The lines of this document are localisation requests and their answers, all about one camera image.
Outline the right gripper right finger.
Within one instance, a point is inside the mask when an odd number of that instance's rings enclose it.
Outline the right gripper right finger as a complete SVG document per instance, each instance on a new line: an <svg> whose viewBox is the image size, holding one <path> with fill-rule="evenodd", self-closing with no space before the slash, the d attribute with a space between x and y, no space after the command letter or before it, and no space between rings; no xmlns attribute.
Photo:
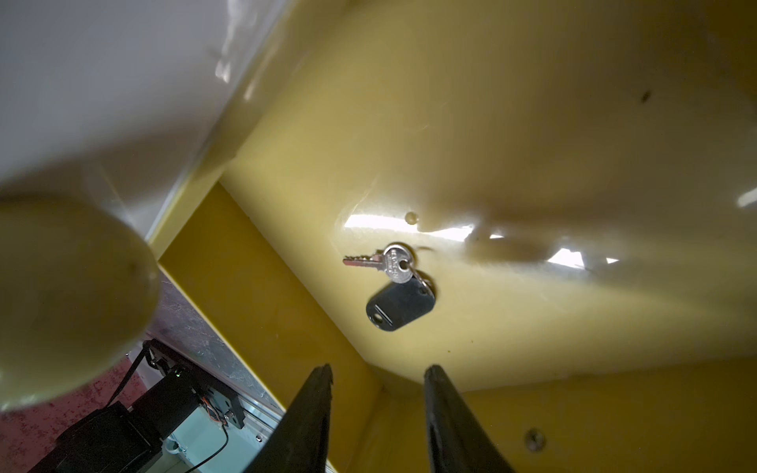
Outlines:
<svg viewBox="0 0 757 473"><path fill-rule="evenodd" d="M424 374L432 472L514 472L439 365Z"/></svg>

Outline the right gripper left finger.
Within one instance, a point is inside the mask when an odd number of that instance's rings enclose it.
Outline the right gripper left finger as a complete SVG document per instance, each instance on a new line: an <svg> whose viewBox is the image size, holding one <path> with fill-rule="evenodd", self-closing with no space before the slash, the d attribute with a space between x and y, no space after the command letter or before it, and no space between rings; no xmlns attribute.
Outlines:
<svg viewBox="0 0 757 473"><path fill-rule="evenodd" d="M313 369L284 417L244 472L326 471L333 374Z"/></svg>

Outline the yellow bottom drawer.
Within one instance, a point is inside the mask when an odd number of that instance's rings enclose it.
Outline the yellow bottom drawer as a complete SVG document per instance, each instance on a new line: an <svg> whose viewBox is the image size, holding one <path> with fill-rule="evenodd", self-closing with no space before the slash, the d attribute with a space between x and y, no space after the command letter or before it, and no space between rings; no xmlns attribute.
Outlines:
<svg viewBox="0 0 757 473"><path fill-rule="evenodd" d="M755 3L334 12L160 259L280 403L332 366L334 467L428 471L440 365L520 472L754 471Z"/></svg>

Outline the white drawer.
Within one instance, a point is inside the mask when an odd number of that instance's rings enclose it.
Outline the white drawer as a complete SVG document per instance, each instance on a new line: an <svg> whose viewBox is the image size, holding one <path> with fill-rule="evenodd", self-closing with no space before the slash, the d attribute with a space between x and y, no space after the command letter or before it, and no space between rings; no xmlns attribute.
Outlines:
<svg viewBox="0 0 757 473"><path fill-rule="evenodd" d="M108 371L244 134L288 1L1 5L1 409Z"/></svg>

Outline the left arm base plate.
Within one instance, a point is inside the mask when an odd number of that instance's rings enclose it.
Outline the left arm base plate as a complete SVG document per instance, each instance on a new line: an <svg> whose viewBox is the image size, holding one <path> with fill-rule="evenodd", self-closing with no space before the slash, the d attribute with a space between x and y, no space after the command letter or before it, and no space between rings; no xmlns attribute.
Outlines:
<svg viewBox="0 0 757 473"><path fill-rule="evenodd" d="M162 379L127 408L117 398L142 362ZM106 406L68 428L31 471L145 472L162 456L164 441L198 408L224 432L244 427L236 390L163 342L147 340Z"/></svg>

